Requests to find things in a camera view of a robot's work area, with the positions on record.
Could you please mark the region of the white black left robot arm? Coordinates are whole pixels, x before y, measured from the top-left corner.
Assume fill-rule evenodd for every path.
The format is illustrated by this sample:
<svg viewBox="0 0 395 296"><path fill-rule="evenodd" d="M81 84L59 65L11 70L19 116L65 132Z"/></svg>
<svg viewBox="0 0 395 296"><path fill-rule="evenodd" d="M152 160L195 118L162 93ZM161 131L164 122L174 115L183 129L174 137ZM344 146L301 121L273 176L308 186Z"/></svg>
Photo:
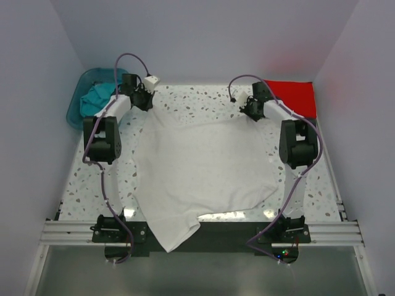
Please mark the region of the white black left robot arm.
<svg viewBox="0 0 395 296"><path fill-rule="evenodd" d="M99 168L100 190L104 199L102 215L121 216L123 205L119 196L117 164L122 153L119 124L136 107L147 112L153 107L157 76L148 74L143 80L130 73L122 75L108 103L95 115L83 120L83 163Z"/></svg>

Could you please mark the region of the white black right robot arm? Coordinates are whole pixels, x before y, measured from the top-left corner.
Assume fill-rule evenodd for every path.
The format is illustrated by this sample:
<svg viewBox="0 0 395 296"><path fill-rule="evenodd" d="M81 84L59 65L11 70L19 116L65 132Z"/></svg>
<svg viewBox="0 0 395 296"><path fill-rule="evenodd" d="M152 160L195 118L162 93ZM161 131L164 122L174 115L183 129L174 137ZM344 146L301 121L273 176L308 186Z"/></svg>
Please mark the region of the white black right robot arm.
<svg viewBox="0 0 395 296"><path fill-rule="evenodd" d="M306 169L319 156L315 120L293 112L278 97L273 97L264 82L252 84L252 95L240 96L240 111L255 122L266 118L280 127L278 155L285 168L285 192L282 215L298 219L304 216Z"/></svg>

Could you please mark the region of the white t shirt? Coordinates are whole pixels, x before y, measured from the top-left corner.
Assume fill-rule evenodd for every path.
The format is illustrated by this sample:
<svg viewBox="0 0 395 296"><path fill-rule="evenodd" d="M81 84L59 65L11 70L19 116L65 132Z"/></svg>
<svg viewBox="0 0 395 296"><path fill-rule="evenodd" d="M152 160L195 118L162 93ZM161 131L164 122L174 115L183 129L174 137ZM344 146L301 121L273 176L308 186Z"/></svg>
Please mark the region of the white t shirt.
<svg viewBox="0 0 395 296"><path fill-rule="evenodd" d="M135 199L166 252L199 229L200 216L254 208L278 188L260 129L245 116L182 125L152 109L133 160Z"/></svg>

